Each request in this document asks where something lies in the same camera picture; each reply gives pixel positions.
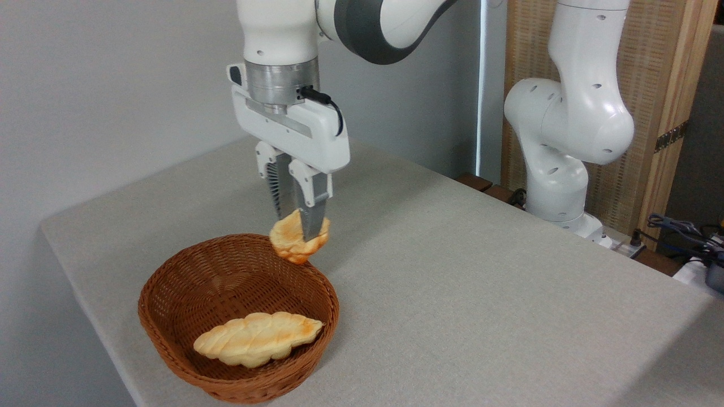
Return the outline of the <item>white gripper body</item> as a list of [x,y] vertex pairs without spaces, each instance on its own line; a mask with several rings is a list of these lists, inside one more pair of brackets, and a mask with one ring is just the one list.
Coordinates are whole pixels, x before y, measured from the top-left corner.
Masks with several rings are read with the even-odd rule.
[[301,92],[318,90],[318,63],[242,62],[227,66],[227,76],[243,131],[319,172],[331,174],[349,163],[347,131],[339,131],[337,111]]

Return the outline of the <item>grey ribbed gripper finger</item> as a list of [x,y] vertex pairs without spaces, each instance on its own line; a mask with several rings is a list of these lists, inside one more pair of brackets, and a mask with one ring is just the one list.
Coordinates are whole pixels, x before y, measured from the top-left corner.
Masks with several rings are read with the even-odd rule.
[[322,229],[326,202],[333,196],[331,174],[293,159],[289,165],[293,178],[295,201],[300,209],[303,238],[310,241],[316,238]]
[[292,157],[260,141],[255,147],[258,172],[269,186],[279,220],[296,209],[294,178],[289,171]]

